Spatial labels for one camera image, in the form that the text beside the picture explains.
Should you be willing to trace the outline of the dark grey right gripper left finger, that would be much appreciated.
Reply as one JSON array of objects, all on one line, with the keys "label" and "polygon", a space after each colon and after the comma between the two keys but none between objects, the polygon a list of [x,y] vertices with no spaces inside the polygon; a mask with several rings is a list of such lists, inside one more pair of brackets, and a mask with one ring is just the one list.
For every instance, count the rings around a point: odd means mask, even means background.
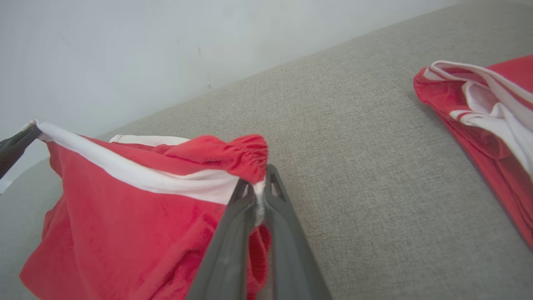
[{"label": "dark grey right gripper left finger", "polygon": [[185,300],[246,300],[249,236],[256,197],[240,179],[219,221]]}]

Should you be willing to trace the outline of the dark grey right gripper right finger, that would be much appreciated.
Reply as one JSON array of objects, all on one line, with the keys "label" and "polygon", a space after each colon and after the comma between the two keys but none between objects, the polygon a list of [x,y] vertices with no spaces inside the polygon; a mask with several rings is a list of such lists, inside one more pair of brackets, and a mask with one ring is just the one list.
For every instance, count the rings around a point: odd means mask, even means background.
[{"label": "dark grey right gripper right finger", "polygon": [[264,223],[271,232],[274,300],[333,300],[274,165],[265,177]]}]

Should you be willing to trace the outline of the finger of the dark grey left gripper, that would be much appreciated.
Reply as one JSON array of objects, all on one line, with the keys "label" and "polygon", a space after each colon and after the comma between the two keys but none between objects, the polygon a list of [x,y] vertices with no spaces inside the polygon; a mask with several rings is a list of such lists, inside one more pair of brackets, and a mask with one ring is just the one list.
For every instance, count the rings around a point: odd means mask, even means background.
[{"label": "finger of the dark grey left gripper", "polygon": [[29,125],[19,133],[0,142],[0,179],[6,175],[29,145],[41,134],[42,131],[36,125]]}]

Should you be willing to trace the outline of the red shorts with white band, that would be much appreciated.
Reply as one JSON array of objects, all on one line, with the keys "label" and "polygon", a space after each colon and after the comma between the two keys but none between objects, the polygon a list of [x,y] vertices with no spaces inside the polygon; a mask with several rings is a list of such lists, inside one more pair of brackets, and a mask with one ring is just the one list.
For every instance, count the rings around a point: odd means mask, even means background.
[{"label": "red shorts with white band", "polygon": [[261,135],[87,138],[34,120],[62,195],[20,279],[38,300],[184,300],[239,179],[265,187]]}]

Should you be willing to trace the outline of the red jersey with white sleeves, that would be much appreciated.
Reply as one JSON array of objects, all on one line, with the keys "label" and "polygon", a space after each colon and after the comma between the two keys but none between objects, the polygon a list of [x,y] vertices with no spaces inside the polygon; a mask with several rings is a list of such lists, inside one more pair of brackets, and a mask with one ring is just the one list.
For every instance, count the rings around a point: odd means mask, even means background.
[{"label": "red jersey with white sleeves", "polygon": [[413,78],[533,250],[533,55],[481,67],[438,60]]}]

